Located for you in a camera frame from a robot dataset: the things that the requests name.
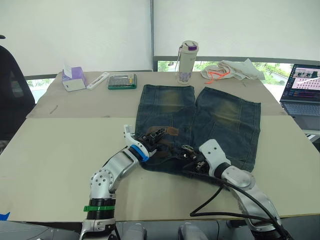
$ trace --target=denim shorts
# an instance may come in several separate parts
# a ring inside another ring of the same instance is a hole
[[[189,164],[180,157],[181,146],[199,148],[215,139],[231,164],[254,169],[260,133],[261,104],[205,87],[195,100],[192,86],[143,87],[135,132],[152,127],[173,127],[178,134],[165,135],[159,151],[141,166],[150,171],[179,174]]]

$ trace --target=tissue box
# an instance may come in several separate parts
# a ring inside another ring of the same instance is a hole
[[[68,92],[85,89],[87,86],[87,80],[85,79],[84,72],[80,66],[72,67],[72,78],[65,75],[62,71],[62,84]]]

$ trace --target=remote control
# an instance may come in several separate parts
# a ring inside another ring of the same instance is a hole
[[[94,89],[97,85],[99,85],[100,83],[102,83],[104,80],[106,80],[108,77],[110,76],[110,73],[108,72],[104,72],[102,73],[96,80],[94,80],[93,82],[91,82],[88,86],[86,86],[87,89]]]

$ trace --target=tabletop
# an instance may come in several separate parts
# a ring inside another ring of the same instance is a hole
[[[123,125],[134,123],[125,117],[27,119],[0,155],[0,213],[11,212],[11,221],[83,221],[90,176],[125,146]],[[319,214],[319,152],[290,116],[263,115],[260,127],[252,172],[259,188],[281,217]],[[138,167],[116,191],[115,217],[189,220],[217,189]],[[240,212],[225,190],[204,211]]]
[[[174,72],[134,72],[137,75],[137,88],[127,90],[109,90],[107,81],[93,90],[82,89],[67,92],[62,84],[61,72],[39,99],[27,118],[101,118],[132,117],[137,115],[138,105],[146,84],[183,86],[176,80]],[[102,72],[85,72],[88,83],[94,81]],[[208,79],[200,72],[193,72],[190,85],[194,87],[195,97],[204,87],[214,88],[248,101],[261,103],[262,115],[287,115],[272,94],[259,80],[238,80],[226,78],[205,84]]]

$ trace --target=black chair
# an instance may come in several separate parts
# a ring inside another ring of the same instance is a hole
[[[15,58],[0,46],[0,140],[10,140],[35,106]]]

